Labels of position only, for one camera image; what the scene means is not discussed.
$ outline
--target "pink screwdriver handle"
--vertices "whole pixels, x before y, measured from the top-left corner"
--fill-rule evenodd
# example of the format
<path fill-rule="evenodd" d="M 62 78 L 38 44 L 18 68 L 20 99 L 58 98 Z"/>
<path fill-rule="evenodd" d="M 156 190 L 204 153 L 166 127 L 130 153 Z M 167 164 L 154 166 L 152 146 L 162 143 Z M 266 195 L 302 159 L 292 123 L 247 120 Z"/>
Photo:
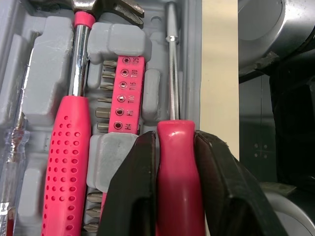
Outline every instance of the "pink screwdriver handle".
<path fill-rule="evenodd" d="M 51 136 L 41 236 L 79 236 L 91 122 L 85 97 L 65 96 Z"/>
<path fill-rule="evenodd" d="M 158 236 L 205 236 L 201 186 L 193 150 L 194 123 L 161 121 L 157 133 L 160 143 Z"/>

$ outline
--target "beige wall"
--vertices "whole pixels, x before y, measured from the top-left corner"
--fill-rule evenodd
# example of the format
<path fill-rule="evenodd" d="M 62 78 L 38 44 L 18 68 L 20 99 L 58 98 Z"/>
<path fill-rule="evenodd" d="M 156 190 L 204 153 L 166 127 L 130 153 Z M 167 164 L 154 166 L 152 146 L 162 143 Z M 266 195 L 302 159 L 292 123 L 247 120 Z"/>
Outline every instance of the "beige wall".
<path fill-rule="evenodd" d="M 239 159 L 237 0 L 202 1 L 200 130 Z"/>

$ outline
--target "screwdriver bit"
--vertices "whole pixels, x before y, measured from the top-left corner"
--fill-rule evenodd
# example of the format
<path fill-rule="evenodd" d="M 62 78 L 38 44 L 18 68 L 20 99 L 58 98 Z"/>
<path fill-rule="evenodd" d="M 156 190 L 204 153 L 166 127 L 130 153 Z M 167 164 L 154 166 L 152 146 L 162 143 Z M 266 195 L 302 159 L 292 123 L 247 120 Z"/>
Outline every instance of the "screwdriver bit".
<path fill-rule="evenodd" d="M 89 233 L 97 233 L 98 230 L 98 223 L 89 223 L 83 226 L 83 229 L 85 229 Z"/>
<path fill-rule="evenodd" d="M 107 123 L 97 123 L 97 129 L 98 130 L 108 131 L 108 127 L 109 127 L 109 124 L 107 124 Z"/>
<path fill-rule="evenodd" d="M 104 107 L 97 107 L 95 111 L 95 116 L 97 118 L 110 118 L 110 108 L 104 108 Z"/>
<path fill-rule="evenodd" d="M 105 60 L 103 62 L 103 66 L 108 68 L 116 68 L 117 62 L 115 60 Z"/>
<path fill-rule="evenodd" d="M 93 218 L 99 218 L 100 212 L 101 212 L 100 207 L 97 206 L 86 210 L 86 214 Z"/>
<path fill-rule="evenodd" d="M 115 78 L 115 72 L 110 71 L 103 71 L 102 72 L 102 78 L 104 79 L 114 79 Z"/>
<path fill-rule="evenodd" d="M 112 98 L 111 97 L 99 97 L 97 99 L 98 102 L 107 102 L 107 103 L 112 103 Z"/>
<path fill-rule="evenodd" d="M 103 193 L 96 192 L 96 193 L 89 193 L 87 195 L 87 200 L 91 203 L 101 203 L 102 202 Z"/>
<path fill-rule="evenodd" d="M 100 85 L 99 88 L 105 91 L 113 91 L 114 85 Z"/>

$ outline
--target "gray plastic case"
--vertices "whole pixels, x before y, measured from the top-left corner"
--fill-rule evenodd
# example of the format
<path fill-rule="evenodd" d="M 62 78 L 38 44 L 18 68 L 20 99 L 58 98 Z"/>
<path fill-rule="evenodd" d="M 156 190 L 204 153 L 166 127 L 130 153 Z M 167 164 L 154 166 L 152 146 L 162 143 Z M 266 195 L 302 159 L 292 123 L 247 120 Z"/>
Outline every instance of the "gray plastic case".
<path fill-rule="evenodd" d="M 88 42 L 90 59 L 86 97 L 90 101 L 92 136 L 87 176 L 88 192 L 108 188 L 114 171 L 106 175 L 98 164 L 112 164 L 116 170 L 129 152 L 136 135 L 103 134 L 96 128 L 96 107 L 110 107 L 97 101 L 109 96 L 99 89 L 110 80 L 101 78 L 103 61 L 119 55 L 146 59 L 140 133 L 156 129 L 168 114 L 168 46 L 165 41 L 165 3 L 163 0 L 138 0 L 145 9 L 143 30 L 131 26 L 112 13 L 104 13 L 94 24 Z M 181 114 L 199 128 L 201 83 L 201 2 L 178 0 L 180 43 L 178 45 Z M 0 0 L 0 150 L 4 131 L 12 124 L 14 107 L 24 68 L 32 48 L 29 80 L 23 112 L 31 138 L 26 145 L 28 159 L 18 207 L 16 235 L 38 236 L 41 230 L 42 195 L 46 175 L 52 125 L 69 82 L 73 41 L 73 12 L 54 5 L 49 11 L 34 8 L 27 0 Z M 100 186 L 98 178 L 106 178 Z M 86 202 L 86 208 L 93 204 Z M 85 215 L 84 224 L 96 221 Z"/>

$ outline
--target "metal surface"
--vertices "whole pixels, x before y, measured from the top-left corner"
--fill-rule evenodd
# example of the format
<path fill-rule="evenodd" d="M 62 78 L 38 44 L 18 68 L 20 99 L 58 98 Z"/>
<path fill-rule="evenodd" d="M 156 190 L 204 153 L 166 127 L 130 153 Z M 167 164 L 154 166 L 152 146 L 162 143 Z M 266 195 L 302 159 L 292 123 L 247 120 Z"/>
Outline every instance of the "metal surface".
<path fill-rule="evenodd" d="M 98 102 L 107 102 L 107 103 L 112 103 L 112 98 L 111 97 L 99 97 L 97 99 Z"/>
<path fill-rule="evenodd" d="M 98 230 L 98 223 L 89 223 L 83 226 L 83 229 L 85 229 L 89 233 L 97 233 Z"/>
<path fill-rule="evenodd" d="M 87 200 L 91 203 L 101 203 L 102 202 L 103 193 L 89 193 L 87 195 Z"/>
<path fill-rule="evenodd" d="M 167 29 L 166 41 L 169 46 L 169 96 L 170 96 L 170 118 L 180 119 L 179 85 L 177 75 L 177 53 L 176 47 L 179 42 L 176 4 L 169 2 L 166 5 Z"/>
<path fill-rule="evenodd" d="M 278 193 L 265 191 L 265 195 L 275 212 L 291 216 L 300 222 L 311 235 L 315 236 L 314 223 L 300 207 Z"/>
<path fill-rule="evenodd" d="M 90 28 L 84 25 L 78 25 L 75 28 L 68 95 L 84 96 L 86 67 L 88 64 L 87 46 L 90 31 Z"/>
<path fill-rule="evenodd" d="M 90 217 L 93 217 L 93 218 L 99 218 L 100 213 L 101 213 L 100 206 L 99 207 L 93 207 L 91 209 L 86 210 L 86 214 L 89 215 Z"/>
<path fill-rule="evenodd" d="M 117 67 L 117 62 L 115 60 L 105 60 L 103 62 L 103 66 L 109 67 L 109 68 L 116 68 Z"/>
<path fill-rule="evenodd" d="M 239 11 L 239 74 L 265 68 L 297 50 L 314 29 L 314 11 L 314 0 L 252 0 L 247 3 Z M 259 25 L 253 25 L 256 30 L 251 30 L 250 25 L 255 20 Z M 248 36 L 244 36 L 242 29 L 248 31 Z"/>
<path fill-rule="evenodd" d="M 100 85 L 99 88 L 105 91 L 113 91 L 114 85 Z"/>
<path fill-rule="evenodd" d="M 98 130 L 108 131 L 109 124 L 108 123 L 97 123 Z"/>
<path fill-rule="evenodd" d="M 95 111 L 95 116 L 97 118 L 110 118 L 110 108 L 104 108 L 104 107 L 97 107 Z"/>
<path fill-rule="evenodd" d="M 103 71 L 102 72 L 102 78 L 108 78 L 108 79 L 114 79 L 115 78 L 115 73 L 111 71 Z"/>
<path fill-rule="evenodd" d="M 66 5 L 74 12 L 85 11 L 95 16 L 96 19 L 103 12 L 112 12 L 133 25 L 143 28 L 143 22 L 139 17 L 144 17 L 144 10 L 134 0 L 31 0 L 30 2 L 41 6 Z"/>

